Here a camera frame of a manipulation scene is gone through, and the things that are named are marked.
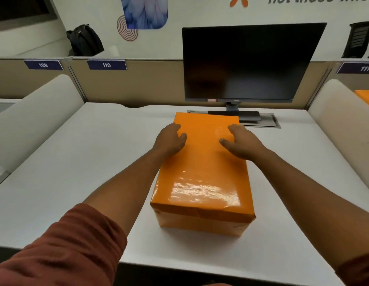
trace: spiral graphic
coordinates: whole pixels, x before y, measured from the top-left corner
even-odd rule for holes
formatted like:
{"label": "spiral graphic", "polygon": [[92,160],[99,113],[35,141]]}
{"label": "spiral graphic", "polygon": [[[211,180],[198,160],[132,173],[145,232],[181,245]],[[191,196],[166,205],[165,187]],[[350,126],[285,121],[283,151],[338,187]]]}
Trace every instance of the spiral graphic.
{"label": "spiral graphic", "polygon": [[117,30],[121,37],[126,41],[134,41],[138,36],[138,29],[128,29],[125,15],[122,15],[117,20]]}

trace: glossy orange wrapping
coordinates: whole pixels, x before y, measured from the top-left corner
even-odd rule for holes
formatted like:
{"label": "glossy orange wrapping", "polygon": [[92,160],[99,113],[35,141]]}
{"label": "glossy orange wrapping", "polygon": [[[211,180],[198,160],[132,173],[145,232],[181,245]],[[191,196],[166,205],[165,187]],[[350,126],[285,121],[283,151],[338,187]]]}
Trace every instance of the glossy orange wrapping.
{"label": "glossy orange wrapping", "polygon": [[227,126],[239,118],[178,112],[174,122],[187,142],[159,171],[150,202],[159,225],[241,236],[255,219],[247,164],[219,143],[233,141]]}
{"label": "glossy orange wrapping", "polygon": [[359,98],[369,105],[369,90],[356,90],[354,92],[357,96],[359,96]]}

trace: black backpack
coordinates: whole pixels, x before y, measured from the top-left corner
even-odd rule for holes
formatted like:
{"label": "black backpack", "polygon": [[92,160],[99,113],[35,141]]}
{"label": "black backpack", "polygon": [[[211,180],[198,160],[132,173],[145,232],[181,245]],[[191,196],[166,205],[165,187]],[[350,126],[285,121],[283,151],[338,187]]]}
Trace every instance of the black backpack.
{"label": "black backpack", "polygon": [[94,56],[104,51],[100,38],[88,24],[67,31],[67,37],[72,45],[70,56]]}

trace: monitor stand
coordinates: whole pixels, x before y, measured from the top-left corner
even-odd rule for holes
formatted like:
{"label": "monitor stand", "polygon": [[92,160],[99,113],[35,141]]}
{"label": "monitor stand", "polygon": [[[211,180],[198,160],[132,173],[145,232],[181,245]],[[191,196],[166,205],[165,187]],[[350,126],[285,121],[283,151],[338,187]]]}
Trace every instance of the monitor stand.
{"label": "monitor stand", "polygon": [[209,110],[208,114],[238,116],[239,121],[260,121],[261,120],[261,117],[258,111],[240,111],[239,102],[227,102],[225,111]]}

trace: rust-colored sweater sleeve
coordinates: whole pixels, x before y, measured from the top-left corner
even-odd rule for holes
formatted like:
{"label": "rust-colored sweater sleeve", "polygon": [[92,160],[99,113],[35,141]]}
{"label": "rust-colored sweater sleeve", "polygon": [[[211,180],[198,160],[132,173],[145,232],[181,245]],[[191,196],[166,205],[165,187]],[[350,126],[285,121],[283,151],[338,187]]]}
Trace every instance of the rust-colored sweater sleeve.
{"label": "rust-colored sweater sleeve", "polygon": [[369,286],[369,254],[345,262],[336,274],[347,286]]}
{"label": "rust-colored sweater sleeve", "polygon": [[91,206],[78,204],[0,264],[0,286],[111,286],[125,247],[120,226]]}

